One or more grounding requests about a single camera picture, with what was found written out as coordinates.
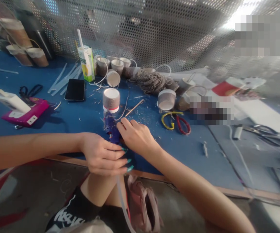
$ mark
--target hand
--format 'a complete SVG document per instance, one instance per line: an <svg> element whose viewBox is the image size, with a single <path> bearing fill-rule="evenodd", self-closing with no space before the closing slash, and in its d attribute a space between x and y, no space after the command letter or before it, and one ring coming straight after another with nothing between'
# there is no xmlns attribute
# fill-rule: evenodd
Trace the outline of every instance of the hand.
<svg viewBox="0 0 280 233"><path fill-rule="evenodd" d="M94 133L84 133L80 150L85 154L89 171L98 175L119 175L127 172L127 159L121 146L104 140Z"/></svg>
<svg viewBox="0 0 280 233"><path fill-rule="evenodd" d="M126 118L122 118L121 122L117 123L117 128L125 144L144 158L160 149L149 128L135 120L128 121Z"/></svg>

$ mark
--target pink bag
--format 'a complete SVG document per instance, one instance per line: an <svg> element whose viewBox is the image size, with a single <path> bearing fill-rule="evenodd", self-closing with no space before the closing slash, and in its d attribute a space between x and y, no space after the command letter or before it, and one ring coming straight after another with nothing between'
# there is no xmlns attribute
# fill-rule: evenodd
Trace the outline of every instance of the pink bag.
<svg viewBox="0 0 280 233"><path fill-rule="evenodd" d="M160 232L163 227L162 219L159 216L157 198L153 189L145 188L136 176L129 176L128 187L130 191L130 218L132 227L144 232Z"/></svg>

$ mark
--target concrete floor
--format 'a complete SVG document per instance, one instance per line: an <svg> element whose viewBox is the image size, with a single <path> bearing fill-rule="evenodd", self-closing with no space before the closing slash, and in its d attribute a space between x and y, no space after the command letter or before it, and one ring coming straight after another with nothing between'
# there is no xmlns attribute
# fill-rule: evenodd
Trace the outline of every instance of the concrete floor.
<svg viewBox="0 0 280 233"><path fill-rule="evenodd" d="M28 208L20 221L5 226L0 232L44 232L47 222L63 206L66 198L88 172L85 167L51 161L24 165L15 169L0 192L0 216ZM204 220L180 193L161 182L143 180L158 197L164 221L162 233L205 232ZM245 214L247 200L232 199Z"/></svg>

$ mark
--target ball of twine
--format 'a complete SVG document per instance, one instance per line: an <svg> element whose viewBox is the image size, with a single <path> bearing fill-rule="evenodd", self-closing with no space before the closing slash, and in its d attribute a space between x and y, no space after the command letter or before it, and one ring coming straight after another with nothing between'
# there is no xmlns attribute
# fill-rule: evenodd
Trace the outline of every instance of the ball of twine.
<svg viewBox="0 0 280 233"><path fill-rule="evenodd" d="M138 75L130 78L129 82L138 85L144 94L158 95L162 90L166 89L165 84L171 85L173 80L167 80L165 76L158 72L148 73L141 70Z"/></svg>

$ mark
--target woman's left hand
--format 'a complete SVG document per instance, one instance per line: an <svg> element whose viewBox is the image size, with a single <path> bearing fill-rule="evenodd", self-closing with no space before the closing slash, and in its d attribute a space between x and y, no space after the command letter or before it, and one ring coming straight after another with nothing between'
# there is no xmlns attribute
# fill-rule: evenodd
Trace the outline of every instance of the woman's left hand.
<svg viewBox="0 0 280 233"><path fill-rule="evenodd" d="M80 150L88 162L89 171L98 175L119 175L127 172L127 159L121 146L106 141L95 133L83 133Z"/></svg>

